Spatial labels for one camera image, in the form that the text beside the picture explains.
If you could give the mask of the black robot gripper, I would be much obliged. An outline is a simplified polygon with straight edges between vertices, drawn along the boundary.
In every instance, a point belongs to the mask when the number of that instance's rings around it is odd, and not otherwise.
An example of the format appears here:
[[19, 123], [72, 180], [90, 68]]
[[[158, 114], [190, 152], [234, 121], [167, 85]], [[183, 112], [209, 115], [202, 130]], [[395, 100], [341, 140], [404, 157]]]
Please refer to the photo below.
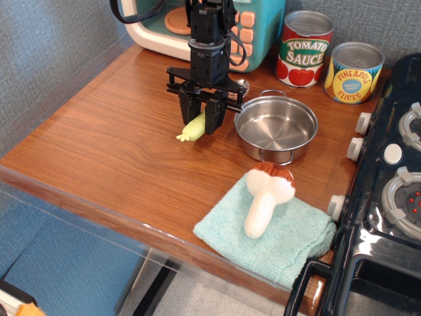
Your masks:
[[[222, 38], [215, 43], [200, 43], [192, 38], [187, 43], [191, 49], [189, 68], [167, 68], [166, 72], [175, 83], [186, 80], [204, 86], [213, 86], [228, 77], [230, 65], [231, 38]], [[188, 124], [201, 112], [201, 100], [196, 94], [181, 90], [179, 92], [180, 109], [184, 124]], [[205, 106], [205, 133], [213, 134], [221, 127], [226, 114], [226, 104], [218, 99], [210, 99]]]

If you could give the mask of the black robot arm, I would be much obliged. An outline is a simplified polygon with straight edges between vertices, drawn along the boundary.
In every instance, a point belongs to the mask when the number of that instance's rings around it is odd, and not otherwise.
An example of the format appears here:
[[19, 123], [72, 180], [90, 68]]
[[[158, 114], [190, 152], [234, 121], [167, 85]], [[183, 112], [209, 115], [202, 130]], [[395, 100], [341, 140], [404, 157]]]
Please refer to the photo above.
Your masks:
[[240, 111], [246, 88], [229, 77], [231, 43], [242, 44], [232, 32], [237, 11], [233, 1], [186, 1], [187, 25], [191, 34], [190, 67], [167, 69], [167, 90], [178, 95], [184, 124], [201, 115], [205, 133], [218, 129], [228, 109]]

